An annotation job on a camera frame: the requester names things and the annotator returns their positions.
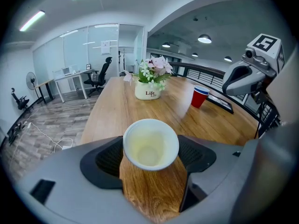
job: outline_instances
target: white desk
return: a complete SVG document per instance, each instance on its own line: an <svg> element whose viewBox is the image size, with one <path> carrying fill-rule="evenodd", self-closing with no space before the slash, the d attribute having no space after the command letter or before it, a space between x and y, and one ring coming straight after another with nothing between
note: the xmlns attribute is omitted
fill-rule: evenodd
<svg viewBox="0 0 299 224"><path fill-rule="evenodd" d="M84 72L88 72L88 71L92 71L93 69L90 69L90 70L84 70L84 71L80 71L76 74L71 74L71 75L68 75L68 76L63 76L63 77L59 77L59 78L56 78L54 79L55 83L56 83L56 87L57 87L57 90L58 90L58 93L59 93L59 96L62 100L62 102L64 103L64 98L60 92L60 89L59 89L59 85L58 85L58 81L60 80L63 80L63 79L69 79L69 78L72 78L74 79L75 77L79 77L79 80L80 80L80 85L81 85L81 88L82 88L82 91L83 91L83 94L84 94L84 98L87 99L87 95L86 95L86 92L85 92L85 89L84 89L84 84L83 84L83 80L82 80L82 74Z"/></svg>

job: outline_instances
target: desk leg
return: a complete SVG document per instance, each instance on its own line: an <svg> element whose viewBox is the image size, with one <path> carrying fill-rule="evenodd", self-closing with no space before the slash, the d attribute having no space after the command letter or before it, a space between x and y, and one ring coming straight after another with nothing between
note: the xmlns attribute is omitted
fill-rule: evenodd
<svg viewBox="0 0 299 224"><path fill-rule="evenodd" d="M79 75L79 80L80 80L80 85L81 85L81 88L82 88L82 91L83 91L83 94L84 94L84 98L87 99L81 75Z"/></svg>
<svg viewBox="0 0 299 224"><path fill-rule="evenodd" d="M47 91L48 91L48 94L49 94L50 99L51 99L51 100L54 100L54 98L53 98L53 96L52 96L52 93L51 93L51 90L50 90L50 88L49 88L49 84L48 84L48 83L46 84L46 88L47 88Z"/></svg>
<svg viewBox="0 0 299 224"><path fill-rule="evenodd" d="M60 89L59 89L58 82L56 81L55 83L56 83L56 87L57 87L57 90L58 90L59 96L60 96L60 98L61 98L61 101L64 103L64 98L63 98L63 96L62 96L62 94L61 94L61 92L60 92Z"/></svg>
<svg viewBox="0 0 299 224"><path fill-rule="evenodd" d="M75 89L75 91L77 92L78 90L77 90L77 88L76 88L76 86L75 86L75 80L74 80L74 77L73 77L71 80L72 80L72 82L73 82L74 89Z"/></svg>
<svg viewBox="0 0 299 224"><path fill-rule="evenodd" d="M46 103L46 100L45 100L45 98L44 98L44 96L43 96L41 87L38 87L38 89L39 89L39 92L40 92L41 97L42 97L42 99L43 99L43 102Z"/></svg>

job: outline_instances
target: wooden table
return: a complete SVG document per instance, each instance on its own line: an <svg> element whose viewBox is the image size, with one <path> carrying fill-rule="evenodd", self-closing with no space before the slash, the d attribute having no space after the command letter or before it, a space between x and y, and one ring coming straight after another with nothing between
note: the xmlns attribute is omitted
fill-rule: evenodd
<svg viewBox="0 0 299 224"><path fill-rule="evenodd" d="M55 97L52 96L52 94L51 94L51 90L50 90L50 88L49 88L49 84L48 84L48 83L50 83L52 80L48 80L48 81L46 81L46 82L44 82L44 83L41 83L41 84L37 85L36 87L34 87L34 89L37 89L37 88L38 88L38 90L39 90L39 92L40 92L40 94L41 94L42 100L43 100L43 102L44 102L45 104L46 104L47 102L46 102L46 100L45 100L45 98L44 98L44 96L43 96L41 86L42 86L42 85L46 85L46 88L47 88L49 97L50 97L51 100L53 100Z"/></svg>
<svg viewBox="0 0 299 224"><path fill-rule="evenodd" d="M91 112L81 144L123 135L132 123L147 118L167 123L176 134L221 143L244 145L253 139L257 122L238 105L232 104L234 114L208 101L200 109L191 106L194 84L198 83L171 77L159 99L143 101L135 97L134 84L130 86L121 77L111 78ZM211 93L229 101L215 91ZM125 155L120 166L125 197L156 223L179 215L186 177L179 158L157 172L135 167Z"/></svg>

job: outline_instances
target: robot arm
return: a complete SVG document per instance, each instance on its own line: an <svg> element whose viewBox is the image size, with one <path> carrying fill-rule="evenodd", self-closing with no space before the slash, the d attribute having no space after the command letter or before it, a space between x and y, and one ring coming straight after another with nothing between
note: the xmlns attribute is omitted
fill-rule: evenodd
<svg viewBox="0 0 299 224"><path fill-rule="evenodd" d="M260 92L263 82L274 79L285 64L281 40L260 34L245 49L242 60L231 65L223 78L227 95Z"/></svg>

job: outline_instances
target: red plastic cup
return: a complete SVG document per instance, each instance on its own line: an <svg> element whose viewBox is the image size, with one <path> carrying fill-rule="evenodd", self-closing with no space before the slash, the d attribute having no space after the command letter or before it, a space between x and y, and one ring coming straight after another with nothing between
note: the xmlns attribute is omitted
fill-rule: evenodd
<svg viewBox="0 0 299 224"><path fill-rule="evenodd" d="M194 87L194 92L193 92L193 97L192 97L191 104L195 108L200 108L202 103L209 96L209 92L210 92L209 89L207 89L205 87L202 87L202 86L199 86L199 85L196 85Z"/></svg>

